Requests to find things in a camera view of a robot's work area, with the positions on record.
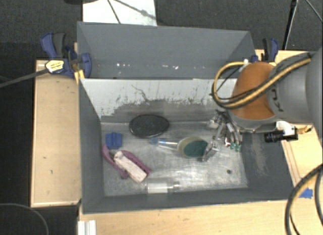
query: yellow cable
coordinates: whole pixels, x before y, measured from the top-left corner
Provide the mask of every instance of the yellow cable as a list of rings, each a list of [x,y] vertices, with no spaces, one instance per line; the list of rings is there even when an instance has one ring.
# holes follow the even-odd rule
[[[272,78],[270,81],[268,81],[265,85],[263,85],[261,88],[255,90],[253,93],[249,94],[248,96],[246,96],[245,98],[242,98],[236,102],[232,102],[232,103],[228,103],[225,105],[226,108],[234,108],[234,107],[238,107],[242,104],[244,104],[245,102],[248,102],[252,99],[254,99],[255,97],[257,97],[258,95],[260,95],[263,91],[265,91],[269,86],[271,86],[273,83],[275,83],[276,81],[278,81],[280,78],[284,77],[286,74],[288,74],[289,72],[291,72],[292,70],[295,70],[303,65],[308,64],[311,61],[310,58],[306,58],[300,62],[294,63],[290,66],[288,66],[287,68],[285,68],[283,71],[279,72],[276,76],[274,76],[274,78]],[[216,90],[216,86],[217,86],[217,82],[218,79],[220,77],[220,75],[228,68],[232,67],[232,66],[239,66],[239,65],[245,65],[246,63],[244,62],[233,62],[233,63],[228,63],[227,65],[225,65],[223,68],[220,69],[220,71],[216,74],[215,78],[214,78],[214,88],[213,88],[213,93],[214,93],[214,98],[219,102],[219,103],[223,103],[220,98],[218,97],[217,94],[217,90]]]

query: black carpet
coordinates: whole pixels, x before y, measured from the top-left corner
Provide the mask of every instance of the black carpet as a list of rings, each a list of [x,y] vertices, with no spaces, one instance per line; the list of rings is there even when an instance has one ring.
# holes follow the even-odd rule
[[[309,0],[322,17],[322,0]],[[291,0],[154,0],[158,25],[249,30],[256,48],[264,37],[283,43]],[[46,57],[39,39],[64,32],[76,41],[81,0],[0,0],[0,82],[34,71]],[[288,49],[316,51],[322,46],[322,23],[305,0],[299,0]],[[0,204],[29,204],[33,123],[33,81],[0,89]],[[21,222],[0,207],[0,234],[16,234]],[[75,234],[76,208],[41,209],[50,234]],[[33,228],[23,234],[33,234]]]

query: black disc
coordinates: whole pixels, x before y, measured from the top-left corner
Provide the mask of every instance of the black disc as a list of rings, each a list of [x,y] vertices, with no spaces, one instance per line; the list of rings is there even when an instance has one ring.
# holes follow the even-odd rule
[[[130,121],[129,129],[131,133],[140,138],[151,138],[165,132],[170,123],[158,115],[140,115]]]

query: gray cylinder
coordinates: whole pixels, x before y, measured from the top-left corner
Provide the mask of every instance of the gray cylinder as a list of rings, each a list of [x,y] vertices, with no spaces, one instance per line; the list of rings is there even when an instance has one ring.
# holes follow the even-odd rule
[[[308,65],[306,96],[312,122],[318,137],[322,138],[322,47]]]
[[[279,63],[270,76],[287,65],[305,58],[306,54]],[[292,71],[267,92],[272,111],[281,120],[307,124],[313,122],[322,136],[322,48],[311,62]]]

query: sticker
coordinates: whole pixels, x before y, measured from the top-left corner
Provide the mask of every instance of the sticker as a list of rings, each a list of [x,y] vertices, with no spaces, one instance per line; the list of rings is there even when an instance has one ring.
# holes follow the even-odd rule
[[[51,60],[45,64],[46,69],[52,74],[59,74],[64,71],[64,61]]]

